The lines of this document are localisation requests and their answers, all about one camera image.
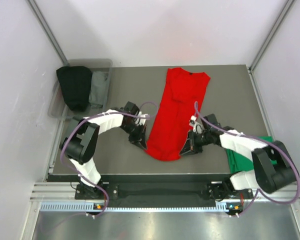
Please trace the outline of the red t shirt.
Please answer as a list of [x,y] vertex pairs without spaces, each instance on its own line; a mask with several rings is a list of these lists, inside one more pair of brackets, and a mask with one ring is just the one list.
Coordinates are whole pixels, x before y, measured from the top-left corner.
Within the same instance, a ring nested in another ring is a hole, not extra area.
[[191,129],[189,121],[195,114],[194,103],[197,102],[199,108],[202,106],[210,79],[204,72],[189,72],[181,67],[167,70],[145,153],[164,162],[180,158]]

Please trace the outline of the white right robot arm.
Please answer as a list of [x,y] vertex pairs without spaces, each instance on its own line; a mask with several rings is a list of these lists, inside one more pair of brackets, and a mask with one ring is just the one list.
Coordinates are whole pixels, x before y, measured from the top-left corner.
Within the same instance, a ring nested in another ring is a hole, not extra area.
[[294,165],[288,163],[290,156],[281,141],[265,143],[245,137],[232,127],[222,127],[214,114],[205,116],[200,122],[192,116],[189,125],[192,129],[188,131],[181,155],[202,153],[204,146],[213,144],[252,162],[252,170],[236,171],[225,180],[223,192],[227,197],[235,198],[242,190],[256,188],[272,194],[296,182],[299,174],[293,171]]

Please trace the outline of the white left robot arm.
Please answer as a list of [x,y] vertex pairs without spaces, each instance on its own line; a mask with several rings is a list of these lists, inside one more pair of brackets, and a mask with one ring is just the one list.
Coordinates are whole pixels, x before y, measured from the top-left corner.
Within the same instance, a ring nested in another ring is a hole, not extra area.
[[93,156],[99,135],[120,128],[128,134],[128,141],[145,150],[146,120],[150,116],[132,102],[124,107],[114,107],[94,117],[75,116],[70,120],[60,150],[72,162],[80,177],[80,186],[92,198],[99,198],[104,191],[101,174],[98,172]]

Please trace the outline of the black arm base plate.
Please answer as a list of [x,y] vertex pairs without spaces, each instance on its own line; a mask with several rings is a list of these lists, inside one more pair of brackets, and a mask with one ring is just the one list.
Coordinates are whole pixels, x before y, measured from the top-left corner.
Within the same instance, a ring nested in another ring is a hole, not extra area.
[[130,196],[191,196],[204,200],[253,198],[250,187],[235,190],[230,184],[229,174],[103,174],[101,179],[91,182],[79,181],[76,199],[118,200]]

